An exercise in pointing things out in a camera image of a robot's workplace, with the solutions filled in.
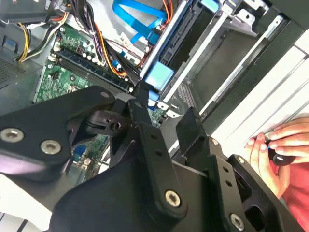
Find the finger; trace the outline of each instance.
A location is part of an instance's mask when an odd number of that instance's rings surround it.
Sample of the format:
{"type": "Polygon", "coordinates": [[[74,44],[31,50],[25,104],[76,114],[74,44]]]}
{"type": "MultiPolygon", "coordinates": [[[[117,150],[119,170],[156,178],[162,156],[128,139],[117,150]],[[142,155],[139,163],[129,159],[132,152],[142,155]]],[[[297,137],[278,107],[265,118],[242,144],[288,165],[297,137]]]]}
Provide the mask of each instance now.
{"type": "Polygon", "coordinates": [[[283,156],[309,157],[309,145],[277,147],[276,153],[283,156]]]}
{"type": "Polygon", "coordinates": [[[260,145],[260,157],[259,157],[259,171],[261,178],[265,181],[269,176],[275,177],[269,163],[268,149],[266,144],[260,145]]]}
{"type": "Polygon", "coordinates": [[[260,175],[259,171],[259,153],[260,153],[260,146],[265,141],[265,136],[263,134],[259,134],[256,138],[256,141],[253,145],[253,149],[250,156],[250,165],[256,171],[256,173],[260,175]]]}
{"type": "Polygon", "coordinates": [[[250,156],[251,156],[251,152],[253,150],[254,142],[255,142],[255,140],[253,138],[251,138],[251,139],[249,139],[249,141],[247,142],[247,144],[245,146],[245,151],[244,151],[243,157],[245,158],[245,160],[248,161],[248,163],[250,163],[250,156]]]}
{"type": "Polygon", "coordinates": [[[308,163],[308,162],[309,162],[309,157],[299,157],[299,156],[297,156],[292,164],[308,163]]]}
{"type": "Polygon", "coordinates": [[[276,128],[274,129],[274,131],[277,131],[277,130],[286,128],[286,127],[291,126],[291,125],[300,124],[300,123],[309,123],[309,117],[298,118],[298,119],[296,119],[296,120],[289,121],[289,122],[287,122],[287,123],[283,123],[282,125],[276,127],[276,128]]]}
{"type": "Polygon", "coordinates": [[[278,178],[279,178],[280,191],[277,197],[280,198],[290,185],[290,166],[289,165],[279,168],[278,178]]]}
{"type": "Polygon", "coordinates": [[[266,144],[262,143],[260,147],[259,171],[262,180],[270,188],[270,190],[278,197],[280,194],[280,186],[278,177],[272,171],[268,158],[268,149],[266,144]]]}
{"type": "Polygon", "coordinates": [[[276,130],[269,137],[271,140],[281,139],[287,136],[309,132],[309,123],[300,123],[276,130]]]}
{"type": "Polygon", "coordinates": [[[304,146],[304,145],[309,145],[309,133],[295,134],[269,143],[269,147],[272,149],[275,149],[280,146],[304,146]]]}

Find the black metal bracket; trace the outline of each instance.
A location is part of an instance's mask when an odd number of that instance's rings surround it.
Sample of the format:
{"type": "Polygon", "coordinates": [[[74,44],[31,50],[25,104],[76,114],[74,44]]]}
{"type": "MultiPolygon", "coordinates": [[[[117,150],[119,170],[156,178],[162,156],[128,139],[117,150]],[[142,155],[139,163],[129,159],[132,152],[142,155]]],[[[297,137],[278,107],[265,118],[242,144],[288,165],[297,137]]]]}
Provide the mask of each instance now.
{"type": "Polygon", "coordinates": [[[96,110],[111,109],[114,102],[104,88],[90,87],[1,116],[0,131],[19,129],[23,138],[14,143],[0,139],[0,173],[38,181],[60,177],[83,120],[96,110]],[[56,141],[60,151],[44,153],[41,146],[48,140],[56,141]]]}

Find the blue plastic tab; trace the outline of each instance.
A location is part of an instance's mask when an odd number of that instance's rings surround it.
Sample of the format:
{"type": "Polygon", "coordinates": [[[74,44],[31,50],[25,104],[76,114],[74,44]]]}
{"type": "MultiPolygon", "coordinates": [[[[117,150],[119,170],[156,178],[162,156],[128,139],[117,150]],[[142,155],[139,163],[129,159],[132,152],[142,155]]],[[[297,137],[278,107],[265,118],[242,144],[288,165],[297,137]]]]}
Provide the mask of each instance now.
{"type": "Polygon", "coordinates": [[[172,69],[157,61],[149,75],[145,78],[145,82],[162,91],[173,74],[174,71],[172,69]]]}
{"type": "Polygon", "coordinates": [[[153,92],[152,90],[149,90],[149,98],[153,101],[159,100],[159,94],[153,92]]]}
{"type": "Polygon", "coordinates": [[[114,0],[112,4],[112,9],[116,15],[118,15],[122,20],[129,24],[134,30],[138,32],[138,39],[144,36],[151,44],[155,45],[159,39],[159,35],[152,31],[151,27],[147,27],[142,24],[127,11],[125,11],[120,5],[135,8],[139,11],[145,12],[149,15],[153,15],[159,18],[159,21],[166,22],[167,14],[164,11],[152,8],[150,6],[144,5],[134,0],[114,0]]]}
{"type": "Polygon", "coordinates": [[[118,61],[116,59],[113,60],[112,65],[116,68],[118,65],[118,61]]]}
{"type": "Polygon", "coordinates": [[[214,13],[219,10],[219,3],[214,0],[202,0],[201,3],[214,13]]]}
{"type": "MultiPolygon", "coordinates": [[[[161,23],[164,23],[164,22],[162,22],[162,19],[159,18],[156,21],[154,21],[152,24],[150,24],[148,27],[149,28],[156,28],[157,26],[161,25],[161,23]]],[[[135,44],[140,39],[140,37],[142,37],[142,36],[143,35],[141,33],[137,33],[135,36],[132,37],[131,43],[135,44]]]]}

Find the white surface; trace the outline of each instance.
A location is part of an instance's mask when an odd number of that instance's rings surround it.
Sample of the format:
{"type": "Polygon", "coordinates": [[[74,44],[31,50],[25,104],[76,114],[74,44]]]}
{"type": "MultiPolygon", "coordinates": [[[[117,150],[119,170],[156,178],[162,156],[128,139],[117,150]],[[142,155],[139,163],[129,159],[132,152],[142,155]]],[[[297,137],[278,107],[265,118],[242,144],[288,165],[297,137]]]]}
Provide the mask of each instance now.
{"type": "MultiPolygon", "coordinates": [[[[0,222],[0,232],[16,232],[23,221],[24,220],[19,217],[15,217],[10,214],[5,214],[0,222]]],[[[42,231],[35,225],[33,225],[31,222],[27,222],[22,232],[42,232],[42,231]]]]}
{"type": "Polygon", "coordinates": [[[52,213],[48,209],[2,174],[0,183],[0,212],[31,221],[42,231],[49,228],[52,213]]]}

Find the silver screw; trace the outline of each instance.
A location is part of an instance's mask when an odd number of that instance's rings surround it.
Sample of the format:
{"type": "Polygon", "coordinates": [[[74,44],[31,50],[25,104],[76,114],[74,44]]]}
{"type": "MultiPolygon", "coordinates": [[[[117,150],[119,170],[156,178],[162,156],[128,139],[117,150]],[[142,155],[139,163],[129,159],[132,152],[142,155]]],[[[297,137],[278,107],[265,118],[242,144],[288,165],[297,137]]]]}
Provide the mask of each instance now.
{"type": "Polygon", "coordinates": [[[178,194],[172,190],[168,190],[165,193],[165,200],[173,207],[179,207],[180,206],[180,197],[178,194]]]}
{"type": "Polygon", "coordinates": [[[17,128],[6,128],[0,132],[0,138],[8,143],[17,143],[24,138],[24,133],[17,128]]]}
{"type": "Polygon", "coordinates": [[[45,140],[41,143],[41,150],[47,155],[55,155],[61,150],[61,145],[55,140],[45,140]]]}
{"type": "Polygon", "coordinates": [[[242,164],[244,164],[244,163],[245,163],[245,161],[243,160],[243,158],[242,158],[242,157],[238,156],[238,157],[237,157],[237,159],[238,159],[238,160],[239,160],[239,162],[241,162],[242,164]]]}
{"type": "Polygon", "coordinates": [[[218,141],[215,140],[215,139],[212,139],[212,142],[213,142],[213,144],[215,144],[215,145],[218,145],[218,144],[219,144],[218,141]]]}
{"type": "Polygon", "coordinates": [[[230,216],[232,224],[239,230],[243,231],[245,229],[245,225],[243,224],[242,220],[240,217],[236,214],[231,214],[230,216]]]}

